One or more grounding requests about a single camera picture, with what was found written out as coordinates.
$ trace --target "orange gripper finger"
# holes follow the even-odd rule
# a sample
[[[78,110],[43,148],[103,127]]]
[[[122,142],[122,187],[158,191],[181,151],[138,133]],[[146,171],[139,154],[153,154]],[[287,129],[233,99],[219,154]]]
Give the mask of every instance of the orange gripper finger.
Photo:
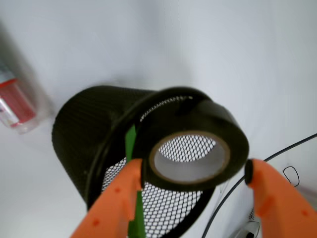
[[[99,196],[71,238],[126,238],[141,188],[142,159],[133,159]]]
[[[254,191],[254,210],[264,238],[317,238],[316,212],[271,165],[248,160],[245,181]]]

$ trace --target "black electrical tape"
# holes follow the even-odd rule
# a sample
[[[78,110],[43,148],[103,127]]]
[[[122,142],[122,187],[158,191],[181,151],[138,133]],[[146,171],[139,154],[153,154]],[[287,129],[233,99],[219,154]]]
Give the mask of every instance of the black electrical tape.
[[[159,152],[166,141],[183,135],[203,135],[216,142],[196,161],[180,163]],[[210,189],[234,176],[249,152],[246,136],[224,107],[211,100],[186,99],[153,110],[137,131],[134,158],[143,158],[145,180],[168,190]]]

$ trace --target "black mesh pen holder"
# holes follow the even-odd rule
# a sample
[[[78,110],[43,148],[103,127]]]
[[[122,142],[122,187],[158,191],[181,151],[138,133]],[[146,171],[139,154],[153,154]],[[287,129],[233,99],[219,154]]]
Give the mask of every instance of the black mesh pen holder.
[[[124,137],[158,108],[183,102],[210,100],[192,88],[159,92],[98,86],[72,97],[58,113],[52,132],[55,152],[90,208],[125,165]],[[172,160],[197,160],[213,147],[203,136],[182,136],[160,148]],[[147,237],[179,237],[199,217],[213,188],[204,191],[171,191],[145,183],[143,210]]]

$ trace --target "tape roll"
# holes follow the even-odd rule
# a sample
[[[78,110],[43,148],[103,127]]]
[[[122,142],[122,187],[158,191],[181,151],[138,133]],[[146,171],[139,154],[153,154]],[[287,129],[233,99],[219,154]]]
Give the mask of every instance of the tape roll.
[[[211,100],[187,98],[146,115],[137,132],[134,158],[145,160],[145,180],[151,184],[197,191],[234,176],[248,152],[247,138],[228,110]]]

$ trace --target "metal mesh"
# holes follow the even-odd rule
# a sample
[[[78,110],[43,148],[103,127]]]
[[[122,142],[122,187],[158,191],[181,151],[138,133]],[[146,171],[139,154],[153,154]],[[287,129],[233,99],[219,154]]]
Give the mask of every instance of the metal mesh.
[[[126,159],[123,159],[107,169],[102,191],[125,163]],[[159,238],[175,228],[193,209],[202,193],[169,191],[145,183],[142,200],[146,237]]]
[[[150,114],[151,112],[153,112],[156,108],[159,108],[163,105],[166,105],[168,103],[172,103],[172,102],[177,102],[177,101],[184,101],[185,99],[193,99],[193,97],[190,96],[177,96],[177,97],[173,97],[173,98],[168,98],[164,101],[161,101],[160,103],[154,105],[153,107],[151,107],[150,109],[148,109],[145,113],[143,113],[143,115],[140,118],[140,121],[143,121],[144,118]]]
[[[202,135],[181,135],[164,143],[158,150],[175,162],[190,162],[203,158],[215,146],[215,141]]]

